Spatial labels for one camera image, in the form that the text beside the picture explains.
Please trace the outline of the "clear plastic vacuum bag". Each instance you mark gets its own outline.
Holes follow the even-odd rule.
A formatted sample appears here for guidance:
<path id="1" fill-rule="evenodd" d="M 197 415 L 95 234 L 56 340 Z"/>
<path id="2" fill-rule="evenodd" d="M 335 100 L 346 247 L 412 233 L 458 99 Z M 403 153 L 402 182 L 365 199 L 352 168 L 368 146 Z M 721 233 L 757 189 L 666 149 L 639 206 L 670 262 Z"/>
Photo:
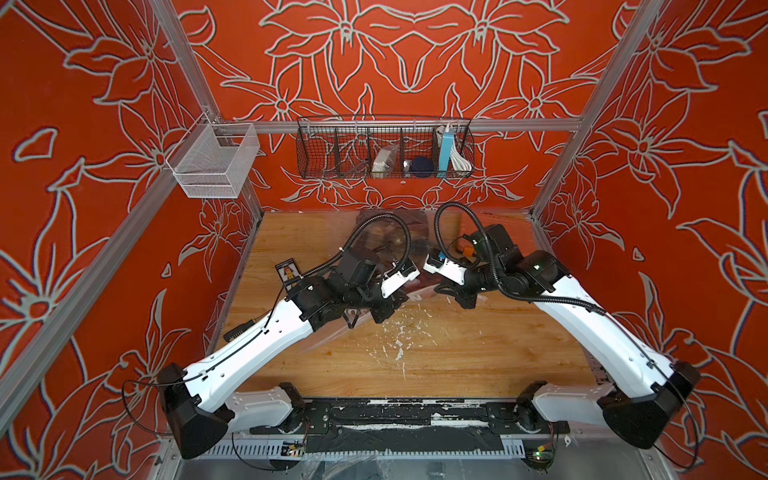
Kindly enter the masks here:
<path id="1" fill-rule="evenodd" d="M 430 227 L 430 247 L 423 260 L 414 262 L 409 258 L 411 235 L 408 227 L 400 218 L 387 214 L 387 211 L 381 211 L 382 214 L 370 218 L 358 227 L 355 226 L 351 234 L 353 238 L 351 252 L 342 254 L 341 259 L 328 268 L 328 276 L 331 278 L 330 283 L 334 286 L 339 285 L 344 296 L 351 300 L 356 295 L 358 288 L 369 292 L 374 287 L 380 287 L 385 298 L 398 289 L 401 289 L 408 295 L 408 300 L 413 301 L 422 300 L 432 295 L 434 287 L 440 281 L 440 277 L 436 274 L 425 272 L 423 266 L 427 256 L 430 253 L 435 254 L 439 250 L 433 232 L 434 214 L 424 211 L 427 214 Z M 403 229 L 405 250 L 401 259 L 396 264 L 381 263 L 374 251 L 356 244 L 360 234 L 367 226 L 376 220 L 384 218 L 393 218 Z M 360 318 L 355 327 L 348 327 L 343 315 L 339 320 L 323 326 L 318 332 L 318 338 L 311 341 L 306 349 L 311 351 L 324 347 L 336 339 L 345 336 L 352 329 L 368 323 L 375 322 L 367 310 L 361 311 Z"/>

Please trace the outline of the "yellow green plaid shirt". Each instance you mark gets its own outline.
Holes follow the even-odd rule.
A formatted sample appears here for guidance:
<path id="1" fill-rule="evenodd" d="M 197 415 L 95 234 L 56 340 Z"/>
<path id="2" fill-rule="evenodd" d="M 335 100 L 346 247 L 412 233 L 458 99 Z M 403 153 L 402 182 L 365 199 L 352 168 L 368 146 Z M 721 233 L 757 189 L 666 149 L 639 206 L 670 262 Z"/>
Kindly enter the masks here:
<path id="1" fill-rule="evenodd" d="M 374 251 L 381 263 L 396 264 L 404 253 L 405 237 L 397 224 L 374 224 L 360 235 L 356 244 Z M 429 247 L 427 236 L 419 232 L 412 233 L 409 258 L 414 262 L 423 260 Z"/>

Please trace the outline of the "black shirt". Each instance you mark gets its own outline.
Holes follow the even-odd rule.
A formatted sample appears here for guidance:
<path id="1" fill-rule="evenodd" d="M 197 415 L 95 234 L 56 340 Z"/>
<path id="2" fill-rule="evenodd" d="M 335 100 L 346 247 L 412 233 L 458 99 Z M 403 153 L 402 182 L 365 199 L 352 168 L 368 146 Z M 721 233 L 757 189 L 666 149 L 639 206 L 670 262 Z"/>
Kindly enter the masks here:
<path id="1" fill-rule="evenodd" d="M 382 214 L 381 210 L 363 211 L 357 215 L 355 226 L 358 227 L 365 221 L 379 214 Z M 428 217 L 424 211 L 398 209 L 394 211 L 387 211 L 387 214 L 400 218 L 402 222 L 406 224 L 412 240 L 428 239 L 430 237 Z M 373 241 L 384 243 L 388 241 L 394 241 L 398 243 L 403 239 L 403 229 L 401 228 L 400 224 L 393 218 L 384 218 L 372 222 L 364 229 L 358 238 L 358 240 L 362 242 Z"/>

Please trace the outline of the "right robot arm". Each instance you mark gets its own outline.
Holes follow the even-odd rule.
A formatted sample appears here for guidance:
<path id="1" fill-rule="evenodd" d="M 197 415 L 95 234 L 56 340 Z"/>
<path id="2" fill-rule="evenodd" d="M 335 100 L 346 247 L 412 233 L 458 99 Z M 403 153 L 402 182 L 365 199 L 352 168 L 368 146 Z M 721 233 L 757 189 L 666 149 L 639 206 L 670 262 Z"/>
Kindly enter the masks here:
<path id="1" fill-rule="evenodd" d="M 470 258 L 453 255 L 443 239 L 441 217 L 451 208 L 463 211 L 476 227 L 466 238 L 473 249 Z M 649 450 L 673 418 L 690 408 L 699 370 L 670 360 L 632 334 L 553 254 L 522 254 L 504 226 L 484 226 L 459 202 L 441 205 L 433 228 L 438 248 L 424 268 L 442 278 L 436 293 L 454 298 L 464 309 L 475 308 L 479 294 L 492 291 L 532 304 L 560 324 L 607 374 L 608 384 L 597 387 L 531 383 L 516 401 L 518 419 L 606 427 L 629 445 Z"/>

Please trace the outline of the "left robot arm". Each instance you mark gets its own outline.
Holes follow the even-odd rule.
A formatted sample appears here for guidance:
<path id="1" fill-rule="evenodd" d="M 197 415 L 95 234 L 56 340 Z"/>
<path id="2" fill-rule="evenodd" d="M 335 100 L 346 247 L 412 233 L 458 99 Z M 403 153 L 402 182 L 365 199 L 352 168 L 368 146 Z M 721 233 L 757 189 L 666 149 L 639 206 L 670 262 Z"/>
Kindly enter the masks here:
<path id="1" fill-rule="evenodd" d="M 404 236 L 402 255 L 388 271 L 381 271 L 375 251 L 357 241 L 380 221 L 394 222 Z M 159 393 L 181 457 L 194 459 L 239 430 L 289 424 L 304 407 L 290 384 L 243 397 L 238 388 L 279 353 L 330 322 L 343 320 L 354 328 L 361 311 L 377 323 L 391 317 L 408 299 L 403 286 L 419 274 L 411 250 L 406 222 L 394 213 L 375 214 L 353 230 L 330 260 L 285 281 L 273 308 L 232 330 L 224 347 L 186 367 L 171 363 L 146 382 Z"/>

